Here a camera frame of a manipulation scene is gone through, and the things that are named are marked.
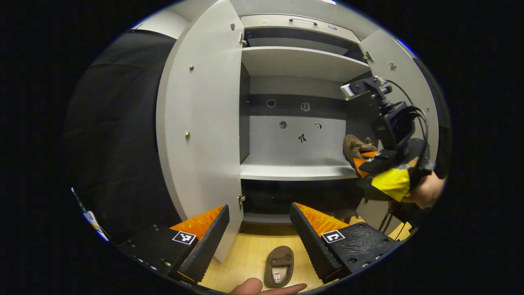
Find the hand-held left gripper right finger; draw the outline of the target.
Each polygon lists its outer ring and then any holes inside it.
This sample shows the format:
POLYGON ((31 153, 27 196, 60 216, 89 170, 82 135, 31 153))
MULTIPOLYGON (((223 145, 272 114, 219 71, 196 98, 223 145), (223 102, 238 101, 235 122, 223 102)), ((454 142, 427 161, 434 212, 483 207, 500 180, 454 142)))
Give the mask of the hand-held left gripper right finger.
POLYGON ((289 216, 324 283, 361 272, 400 244, 366 222, 349 225, 300 203, 291 204, 289 216))

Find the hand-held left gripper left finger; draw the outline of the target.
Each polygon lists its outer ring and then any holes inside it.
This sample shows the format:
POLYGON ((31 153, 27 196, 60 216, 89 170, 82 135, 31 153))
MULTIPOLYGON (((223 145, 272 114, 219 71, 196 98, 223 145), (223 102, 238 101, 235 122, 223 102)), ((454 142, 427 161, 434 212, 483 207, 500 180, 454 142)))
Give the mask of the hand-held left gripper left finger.
POLYGON ((161 276, 197 285, 229 222, 230 211, 225 204, 171 227, 152 225, 117 248, 161 276))

